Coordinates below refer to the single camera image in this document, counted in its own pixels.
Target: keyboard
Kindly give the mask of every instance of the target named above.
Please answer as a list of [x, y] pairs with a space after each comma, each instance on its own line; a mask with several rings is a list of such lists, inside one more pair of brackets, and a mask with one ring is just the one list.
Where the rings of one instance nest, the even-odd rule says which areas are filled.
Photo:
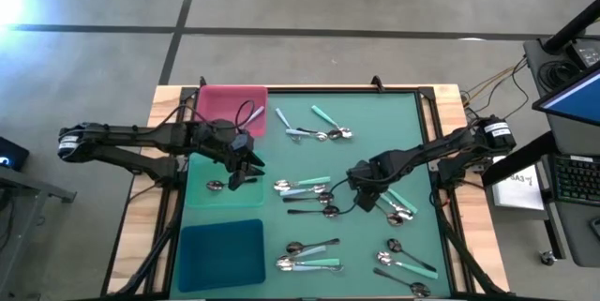
[[600, 206], [600, 158], [554, 156], [550, 162], [558, 201]]

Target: monitor screen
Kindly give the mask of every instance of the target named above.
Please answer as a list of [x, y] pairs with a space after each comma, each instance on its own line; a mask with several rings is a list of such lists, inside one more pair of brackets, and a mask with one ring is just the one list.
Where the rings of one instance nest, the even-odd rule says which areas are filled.
[[536, 101], [533, 108], [600, 126], [600, 70], [592, 66], [582, 76]]

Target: green tray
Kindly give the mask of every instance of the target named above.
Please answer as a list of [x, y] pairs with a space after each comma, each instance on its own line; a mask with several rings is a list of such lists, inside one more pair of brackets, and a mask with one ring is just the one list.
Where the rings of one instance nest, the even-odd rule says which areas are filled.
[[[249, 208], [185, 208], [182, 228], [251, 218], [264, 225], [266, 280], [262, 284], [222, 288], [197, 293], [177, 290], [178, 260], [173, 270], [171, 299], [203, 298], [310, 298], [310, 297], [384, 297], [412, 296], [408, 287], [376, 276], [373, 267], [409, 282], [421, 281], [439, 297], [450, 295], [442, 240], [435, 210], [429, 203], [431, 192], [427, 166], [419, 166], [390, 188], [418, 208], [414, 220], [399, 228], [387, 224], [381, 211], [366, 213], [356, 207], [338, 218], [321, 215], [288, 215], [288, 209], [321, 209], [314, 203], [283, 203], [271, 186], [278, 179], [305, 179], [330, 175], [332, 183], [345, 178], [345, 172], [360, 159], [369, 159], [389, 149], [408, 149], [423, 142], [421, 121], [416, 108], [415, 93], [269, 93], [267, 130], [256, 140], [264, 168], [264, 204]], [[317, 105], [343, 127], [354, 133], [351, 140], [319, 142], [304, 139], [294, 143], [285, 134], [275, 108], [280, 108], [293, 128], [331, 128], [311, 109]], [[355, 195], [347, 184], [334, 192], [335, 205], [348, 209]], [[432, 264], [440, 274], [438, 279], [423, 278], [400, 267], [384, 267], [377, 262], [377, 251], [385, 250], [385, 241], [395, 237], [415, 257]], [[305, 244], [339, 238], [340, 245], [304, 260], [339, 258], [345, 265], [342, 272], [280, 272], [275, 267], [278, 256], [285, 254], [291, 241]], [[394, 258], [414, 263], [404, 254]]]
[[[262, 176], [257, 177], [256, 183], [247, 183], [232, 191], [227, 188], [230, 175], [223, 164], [216, 164], [199, 154], [191, 154], [187, 172], [186, 207], [257, 207], [263, 204], [265, 187]], [[219, 180], [225, 183], [225, 187], [221, 191], [206, 188], [206, 182], [211, 180]]]

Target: concrete floor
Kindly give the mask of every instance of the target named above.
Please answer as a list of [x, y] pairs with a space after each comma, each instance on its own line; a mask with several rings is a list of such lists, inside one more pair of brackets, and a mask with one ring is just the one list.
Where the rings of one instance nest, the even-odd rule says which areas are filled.
[[[175, 26], [182, 1], [22, 0], [16, 23]], [[187, 26], [548, 34], [591, 1], [193, 0]], [[27, 173], [79, 191], [73, 205], [48, 205], [19, 272], [19, 292], [52, 301], [98, 296], [131, 175], [99, 162], [59, 161], [57, 132], [81, 121], [144, 124], [170, 41], [158, 34], [0, 32], [0, 95], [19, 103], [0, 112], [0, 133], [31, 151]], [[499, 40], [183, 36], [169, 83], [195, 84], [201, 75], [210, 83], [365, 83], [377, 74], [386, 83], [467, 89], [522, 54], [520, 42]], [[527, 69], [517, 79], [537, 98]], [[522, 100], [513, 84], [503, 84], [484, 113], [504, 115]], [[528, 107], [509, 123], [520, 144], [548, 129]], [[599, 271], [570, 260], [551, 268], [538, 262], [536, 251], [549, 248], [542, 222], [515, 221], [499, 209], [492, 215], [513, 292], [597, 299]]]

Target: green mat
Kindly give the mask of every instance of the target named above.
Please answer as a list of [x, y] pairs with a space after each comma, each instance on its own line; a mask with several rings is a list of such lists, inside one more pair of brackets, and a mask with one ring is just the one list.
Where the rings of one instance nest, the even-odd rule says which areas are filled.
[[[327, 131], [331, 127], [310, 106], [316, 104], [343, 127], [354, 133], [351, 140], [319, 142], [304, 139], [294, 143], [284, 133], [275, 108], [280, 108], [294, 128], [314, 128]], [[418, 208], [414, 220], [399, 228], [387, 224], [381, 211], [366, 213], [355, 208], [351, 213], [328, 219], [322, 215], [288, 215], [288, 209], [322, 209], [317, 202], [283, 203], [273, 190], [278, 179], [302, 180], [330, 175], [332, 184], [345, 178], [348, 168], [360, 159], [369, 159], [388, 149], [407, 149], [423, 142], [414, 94], [269, 94], [267, 131], [257, 139], [255, 148], [266, 163], [263, 179], [264, 202], [260, 207], [200, 209], [186, 206], [182, 229], [187, 226], [259, 218], [264, 224], [266, 280], [262, 284], [222, 288], [196, 293], [181, 293], [178, 289], [179, 258], [174, 268], [171, 299], [200, 298], [293, 298], [293, 297], [353, 297], [411, 295], [408, 287], [372, 273], [380, 267], [409, 282], [426, 283], [431, 294], [450, 295], [443, 258], [442, 240], [435, 211], [429, 204], [431, 192], [428, 170], [417, 167], [390, 188]], [[190, 162], [190, 175], [201, 172]], [[188, 187], [186, 202], [194, 189], [206, 189], [203, 183], [215, 178], [204, 178], [202, 186]], [[340, 210], [352, 205], [354, 192], [347, 184], [335, 191], [335, 203]], [[280, 272], [275, 268], [278, 256], [285, 254], [291, 241], [304, 244], [339, 238], [341, 244], [331, 246], [325, 253], [307, 256], [306, 260], [339, 258], [345, 269], [339, 273]], [[440, 274], [436, 280], [415, 275], [403, 268], [383, 267], [375, 255], [386, 250], [385, 241], [395, 237], [417, 258], [432, 264]], [[403, 254], [396, 259], [414, 263]]]

